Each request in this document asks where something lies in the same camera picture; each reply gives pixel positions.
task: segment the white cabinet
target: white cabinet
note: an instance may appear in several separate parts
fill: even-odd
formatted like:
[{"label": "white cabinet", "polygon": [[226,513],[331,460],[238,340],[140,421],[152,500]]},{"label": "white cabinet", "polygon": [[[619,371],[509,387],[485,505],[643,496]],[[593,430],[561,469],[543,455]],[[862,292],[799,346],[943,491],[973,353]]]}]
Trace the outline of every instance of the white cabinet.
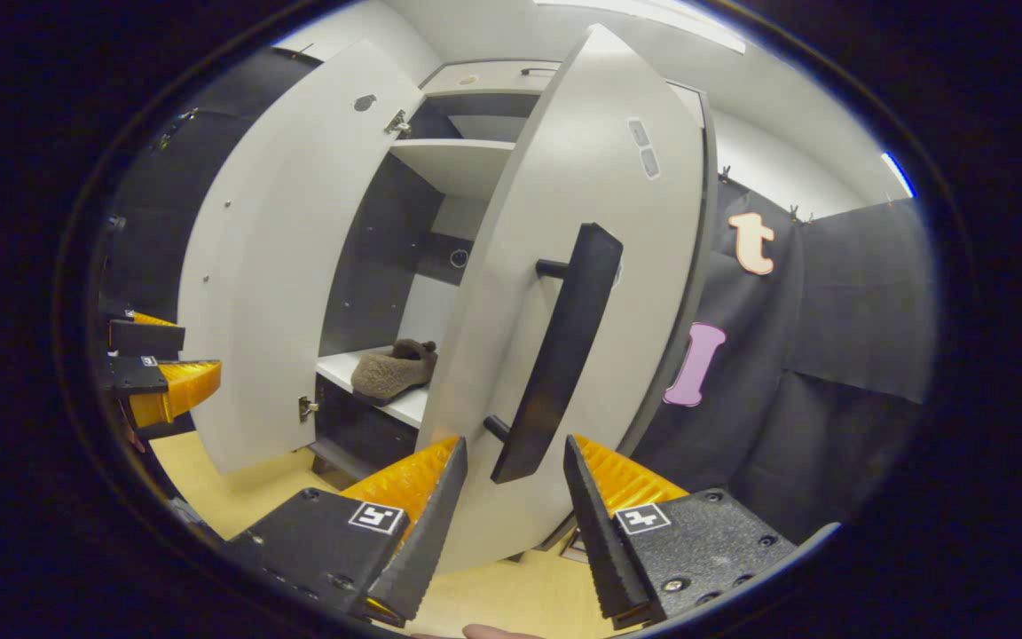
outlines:
[{"label": "white cabinet", "polygon": [[[467,438],[469,476],[439,569],[539,545],[571,510],[565,433],[609,447],[640,433],[677,365],[664,354],[687,339],[682,308],[698,301],[703,191],[715,175],[701,104],[600,25],[561,63],[448,64],[423,90],[364,42],[325,61],[247,132],[188,246],[184,357],[224,361],[223,386],[193,415],[216,468],[313,442],[372,472],[324,437],[340,410],[323,415],[315,442],[295,400],[318,383],[349,401],[366,351],[434,339],[431,383],[359,415],[405,428],[389,429],[401,456]],[[398,140],[385,126],[400,109],[413,136]],[[452,125],[460,118],[521,125],[503,121],[489,137],[481,121]],[[536,472],[498,485],[504,444],[483,418],[515,416],[572,285],[540,278],[536,263],[568,262],[591,223],[620,241],[622,268]],[[450,266],[461,250],[465,264]]]}]

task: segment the orange letter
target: orange letter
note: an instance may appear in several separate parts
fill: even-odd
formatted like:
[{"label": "orange letter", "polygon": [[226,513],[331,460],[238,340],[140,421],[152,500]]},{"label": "orange letter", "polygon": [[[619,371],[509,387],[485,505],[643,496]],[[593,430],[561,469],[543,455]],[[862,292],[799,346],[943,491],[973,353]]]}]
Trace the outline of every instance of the orange letter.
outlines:
[{"label": "orange letter", "polygon": [[734,215],[728,219],[728,224],[736,228],[736,259],[743,270],[755,275],[771,272],[776,263],[763,258],[763,239],[775,239],[776,232],[763,226],[762,216],[758,213]]}]

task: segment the pink letter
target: pink letter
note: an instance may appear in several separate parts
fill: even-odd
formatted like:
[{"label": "pink letter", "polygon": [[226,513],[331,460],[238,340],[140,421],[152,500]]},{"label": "pink letter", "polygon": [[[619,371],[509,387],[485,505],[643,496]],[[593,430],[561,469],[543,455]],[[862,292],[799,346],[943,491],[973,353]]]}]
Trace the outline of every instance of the pink letter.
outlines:
[{"label": "pink letter", "polygon": [[714,326],[696,323],[689,328],[689,352],[685,354],[685,363],[677,374],[676,383],[664,392],[665,404],[696,406],[701,403],[704,374],[709,371],[716,348],[725,339],[721,328]]}]

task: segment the hole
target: hole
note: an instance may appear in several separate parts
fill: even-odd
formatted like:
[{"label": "hole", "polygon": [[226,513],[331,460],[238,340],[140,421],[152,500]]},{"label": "hole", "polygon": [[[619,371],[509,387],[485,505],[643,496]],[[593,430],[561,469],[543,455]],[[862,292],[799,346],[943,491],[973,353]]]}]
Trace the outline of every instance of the hole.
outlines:
[{"label": "hole", "polygon": [[373,102],[376,101],[377,96],[374,96],[372,93],[368,94],[368,96],[358,97],[357,100],[353,102],[353,109],[356,111],[364,111],[365,109],[368,109],[369,106],[372,106]]},{"label": "hole", "polygon": [[696,605],[702,606],[704,603],[710,602],[710,600],[717,598],[719,595],[723,595],[723,592],[718,590],[709,592],[707,595],[702,595],[701,598],[696,600]]},{"label": "hole", "polygon": [[330,574],[326,574],[326,579],[329,581],[329,585],[334,588],[353,590],[353,579],[350,579],[344,575],[334,575],[330,572]]},{"label": "hole", "polygon": [[447,256],[447,260],[452,266],[457,268],[463,268],[467,266],[467,252],[463,249],[455,249],[452,255]]}]

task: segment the ceiling light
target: ceiling light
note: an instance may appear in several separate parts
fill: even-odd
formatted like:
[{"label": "ceiling light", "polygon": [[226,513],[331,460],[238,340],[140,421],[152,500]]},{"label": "ceiling light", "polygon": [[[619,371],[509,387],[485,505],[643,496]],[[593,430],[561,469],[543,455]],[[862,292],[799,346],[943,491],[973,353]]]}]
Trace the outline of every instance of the ceiling light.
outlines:
[{"label": "ceiling light", "polygon": [[704,37],[705,40],[721,44],[743,54],[747,44],[725,26],[706,17],[692,5],[679,0],[535,0],[536,4],[550,4],[555,7],[583,7],[624,13],[628,16],[645,17]]},{"label": "ceiling light", "polygon": [[909,193],[910,197],[913,197],[913,189],[910,186],[909,179],[904,178],[904,174],[901,173],[901,169],[899,166],[897,166],[897,163],[893,162],[893,157],[891,157],[891,154],[889,153],[881,154],[881,162],[884,162],[885,166],[889,167],[889,170],[891,170],[893,172],[893,175],[895,175],[895,177],[897,178],[897,182],[901,183],[901,187],[903,187],[904,192]]}]

